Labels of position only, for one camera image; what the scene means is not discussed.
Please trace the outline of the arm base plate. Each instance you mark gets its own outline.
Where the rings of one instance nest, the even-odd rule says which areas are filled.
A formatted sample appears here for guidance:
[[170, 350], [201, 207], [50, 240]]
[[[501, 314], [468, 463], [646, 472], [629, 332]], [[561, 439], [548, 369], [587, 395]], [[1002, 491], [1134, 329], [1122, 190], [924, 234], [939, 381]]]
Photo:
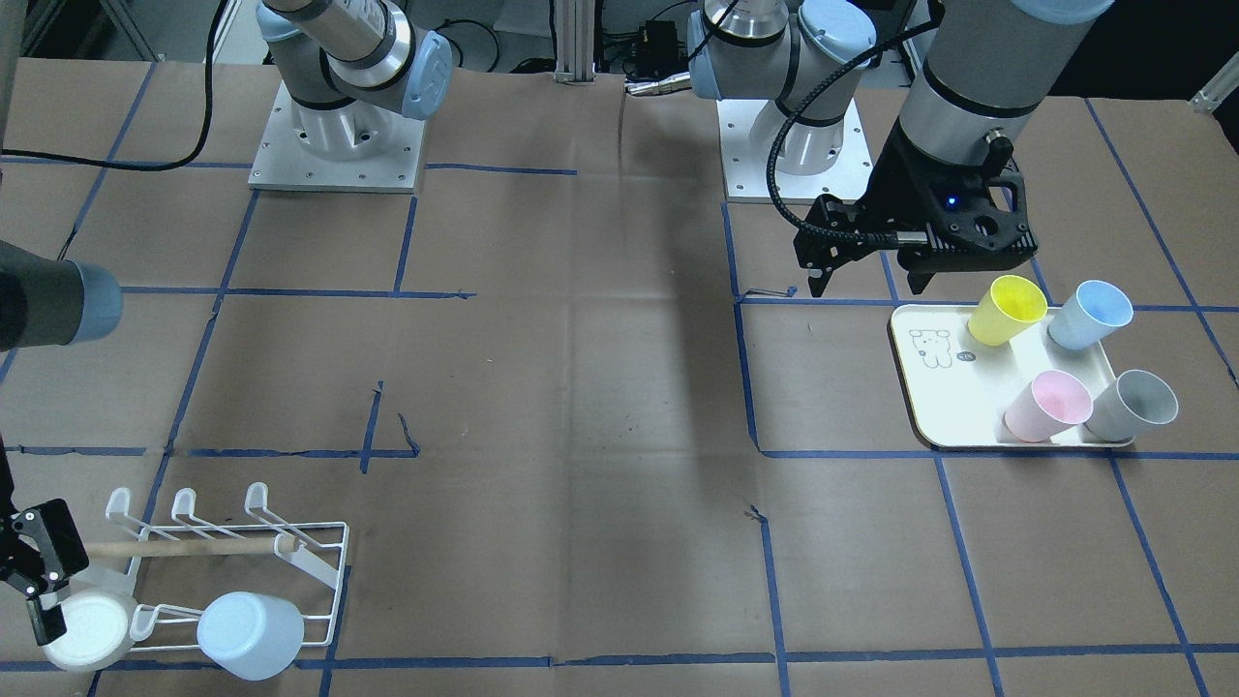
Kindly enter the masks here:
[[413, 196], [424, 166], [426, 123], [353, 102], [315, 110], [280, 84], [248, 184], [282, 193]]
[[[773, 102], [757, 99], [725, 99], [716, 106], [726, 199], [769, 203], [766, 163], [783, 114]], [[810, 204], [823, 194], [852, 202], [864, 196], [870, 171], [864, 128], [856, 102], [850, 102], [841, 123], [790, 129], [777, 158], [776, 180], [790, 204]]]

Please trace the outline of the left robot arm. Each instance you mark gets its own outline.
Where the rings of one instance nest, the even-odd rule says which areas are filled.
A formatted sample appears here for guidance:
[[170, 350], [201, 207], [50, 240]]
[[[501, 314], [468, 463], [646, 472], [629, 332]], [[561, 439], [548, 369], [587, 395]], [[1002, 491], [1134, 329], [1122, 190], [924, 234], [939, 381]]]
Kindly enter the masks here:
[[[1106, 1], [942, 1], [882, 33], [851, 1], [704, 1], [686, 20], [696, 97], [758, 102], [758, 187], [793, 227], [808, 290], [893, 253], [921, 293], [940, 274], [1009, 272], [1040, 251], [1014, 146]], [[870, 67], [926, 37], [921, 69], [857, 193], [793, 178], [831, 167], [860, 111]]]

